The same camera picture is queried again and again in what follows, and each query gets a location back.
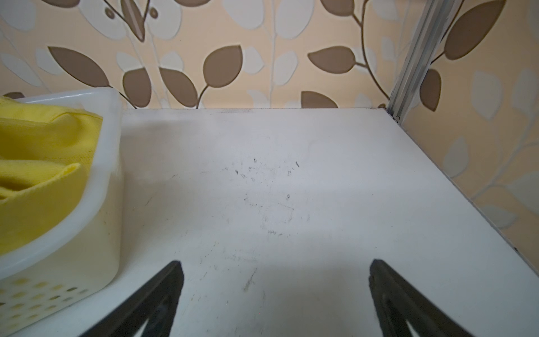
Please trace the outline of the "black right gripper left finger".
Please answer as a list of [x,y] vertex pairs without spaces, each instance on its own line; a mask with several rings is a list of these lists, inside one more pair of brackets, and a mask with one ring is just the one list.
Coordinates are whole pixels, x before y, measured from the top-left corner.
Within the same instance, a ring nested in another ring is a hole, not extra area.
[[85,331],[83,336],[169,336],[184,285],[180,261],[171,261],[153,278]]

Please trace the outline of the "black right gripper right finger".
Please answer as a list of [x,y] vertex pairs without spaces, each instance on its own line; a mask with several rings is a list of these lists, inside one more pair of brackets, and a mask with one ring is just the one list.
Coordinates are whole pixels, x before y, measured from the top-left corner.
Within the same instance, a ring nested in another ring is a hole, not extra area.
[[470,336],[385,261],[372,261],[369,288],[384,336]]

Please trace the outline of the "yellow trousers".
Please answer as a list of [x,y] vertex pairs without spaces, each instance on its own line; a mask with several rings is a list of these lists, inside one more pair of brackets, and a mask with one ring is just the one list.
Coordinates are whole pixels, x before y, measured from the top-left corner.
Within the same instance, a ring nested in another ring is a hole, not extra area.
[[1,98],[1,254],[36,240],[78,205],[102,117]]

